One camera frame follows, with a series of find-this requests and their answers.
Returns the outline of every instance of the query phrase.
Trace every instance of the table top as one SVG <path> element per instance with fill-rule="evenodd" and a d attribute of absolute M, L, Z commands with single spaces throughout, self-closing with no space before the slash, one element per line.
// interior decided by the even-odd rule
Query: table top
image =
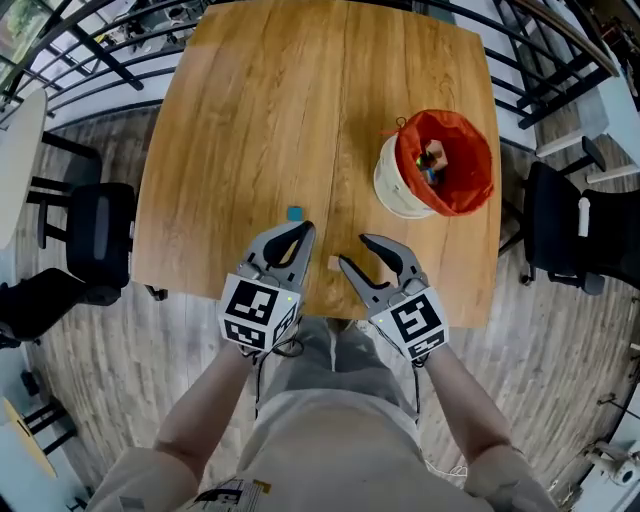
<path fill-rule="evenodd" d="M 42 448 L 38 446 L 38 443 L 31 433 L 31 429 L 29 429 L 27 424 L 22 420 L 22 416 L 20 416 L 18 411 L 16 411 L 15 407 L 13 407 L 13 404 L 9 402 L 9 400 L 3 398 L 2 401 L 4 402 L 4 410 L 7 413 L 7 418 L 9 418 L 9 421 L 13 423 L 14 428 L 16 432 L 18 432 L 18 435 L 22 440 L 22 444 L 26 448 L 29 455 L 31 455 L 31 457 L 38 464 L 40 464 L 42 469 L 44 469 L 51 478 L 56 478 L 57 475 L 55 469 L 53 469 L 51 462 L 49 462 L 49 459 L 47 459 L 47 456 L 42 451 Z"/>
<path fill-rule="evenodd" d="M 24 100 L 0 136 L 0 249 L 9 244 L 16 230 L 38 161 L 46 115 L 47 94 L 38 89 Z"/>
<path fill-rule="evenodd" d="M 373 170 L 398 117 L 462 113 L 493 155 L 495 194 L 469 216 L 404 220 Z M 412 248 L 452 326 L 488 320 L 500 230 L 500 148 L 480 37 L 433 18 L 343 1 L 214 5 L 162 105 L 142 179 L 132 278 L 219 298 L 260 232 L 300 206 L 314 222 L 304 311 L 365 318 L 332 255 L 372 279 L 390 271 L 359 241 Z"/>

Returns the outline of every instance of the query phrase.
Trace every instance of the office chair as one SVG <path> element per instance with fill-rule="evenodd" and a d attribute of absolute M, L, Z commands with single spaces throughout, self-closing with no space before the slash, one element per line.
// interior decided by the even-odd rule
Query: office chair
<path fill-rule="evenodd" d="M 570 172 L 559 172 L 542 162 L 531 166 L 524 211 L 503 201 L 520 230 L 499 254 L 524 240 L 530 268 L 520 279 L 525 285 L 536 279 L 536 269 L 542 269 L 550 281 L 581 288 L 590 295 L 602 293 L 603 276 L 640 288 L 640 191 L 608 194 L 587 190 L 581 194 L 565 178 L 575 167 L 571 164 Z M 582 197 L 590 203 L 585 237 L 578 236 Z"/>
<path fill-rule="evenodd" d="M 85 283 L 124 288 L 129 283 L 136 211 L 133 187 L 125 183 L 81 186 L 62 203 L 67 208 L 66 230 L 48 224 L 48 204 L 46 200 L 40 203 L 38 246 L 45 249 L 47 237 L 64 241 L 71 274 Z M 167 298 L 166 290 L 150 286 L 147 290 L 156 300 Z"/>
<path fill-rule="evenodd" d="M 76 304 L 109 306 L 119 297 L 119 289 L 83 283 L 57 268 L 16 286 L 4 285 L 0 289 L 0 348 L 37 341 Z"/>

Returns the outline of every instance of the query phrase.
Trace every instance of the red bag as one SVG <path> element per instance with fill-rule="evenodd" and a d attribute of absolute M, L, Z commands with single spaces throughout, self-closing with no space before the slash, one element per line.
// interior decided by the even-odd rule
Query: red bag
<path fill-rule="evenodd" d="M 448 161 L 441 183 L 433 187 L 416 165 L 423 146 L 431 139 L 442 142 Z M 489 144 L 456 112 L 418 112 L 398 130 L 395 154 L 398 170 L 411 193 L 441 215 L 472 213 L 493 194 Z"/>

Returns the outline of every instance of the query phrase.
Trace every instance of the gray wood floor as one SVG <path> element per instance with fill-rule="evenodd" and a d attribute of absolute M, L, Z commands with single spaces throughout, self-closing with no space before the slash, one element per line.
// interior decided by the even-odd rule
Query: gray wood floor
<path fill-rule="evenodd" d="M 61 134 L 100 150 L 103 181 L 126 181 L 137 189 L 156 115 L 155 108 L 110 115 Z M 553 127 L 547 131 L 554 135 Z M 597 143 L 609 165 L 626 162 L 610 141 Z M 533 157 L 505 145 L 501 153 L 504 195 L 520 204 L 517 177 L 527 175 Z M 579 151 L 572 148 L 548 161 L 563 167 L 578 156 Z M 36 174 L 62 178 L 67 162 L 63 152 L 47 148 Z M 584 186 L 584 173 L 572 180 Z M 598 189 L 638 186 L 633 177 L 601 184 Z M 35 206 L 24 208 L 16 240 L 19 278 L 49 267 L 66 269 L 61 243 L 51 240 L 45 251 L 37 248 L 36 216 Z M 64 212 L 52 209 L 49 222 L 62 227 L 63 216 Z M 504 237 L 513 229 L 513 223 L 504 218 Z M 524 287 L 518 276 L 525 268 L 522 247 L 498 261 L 488 325 L 454 329 L 451 343 L 511 421 L 515 443 L 544 485 L 559 480 L 554 494 L 562 497 L 568 484 L 588 467 L 577 456 L 581 449 L 607 435 L 617 421 L 618 411 L 599 407 L 596 400 L 611 391 L 621 397 L 629 391 L 628 346 L 637 337 L 638 305 L 631 302 L 635 291 L 614 280 L 607 281 L 600 297 L 552 284 L 544 275 Z M 87 484 L 97 486 L 126 447 L 151 443 L 171 405 L 217 351 L 215 312 L 214 301 L 178 293 L 156 303 L 142 285 L 131 283 L 113 306 L 77 306 L 44 336 L 41 347 L 29 348 L 34 366 L 79 426 L 79 438 L 65 445 L 65 451 Z M 407 365 L 377 342 L 383 359 L 413 397 Z M 252 389 L 250 383 L 205 483 L 234 471 L 253 423 Z M 421 376 L 421 404 L 425 457 L 449 470 L 462 459 L 426 373 Z"/>

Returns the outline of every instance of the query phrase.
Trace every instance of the white cable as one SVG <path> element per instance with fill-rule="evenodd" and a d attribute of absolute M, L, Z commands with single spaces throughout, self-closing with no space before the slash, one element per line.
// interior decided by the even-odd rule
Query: white cable
<path fill-rule="evenodd" d="M 431 464 L 431 462 L 429 462 L 427 459 L 424 459 L 424 461 L 427 463 L 427 466 L 429 466 L 430 469 L 432 469 L 436 473 L 440 473 L 441 475 L 457 476 L 457 477 L 460 477 L 460 478 L 466 478 L 467 477 L 467 467 L 466 466 L 456 466 L 455 468 L 453 468 L 451 470 L 451 473 L 447 473 L 446 471 L 440 471 L 437 467 L 435 467 L 433 464 Z"/>

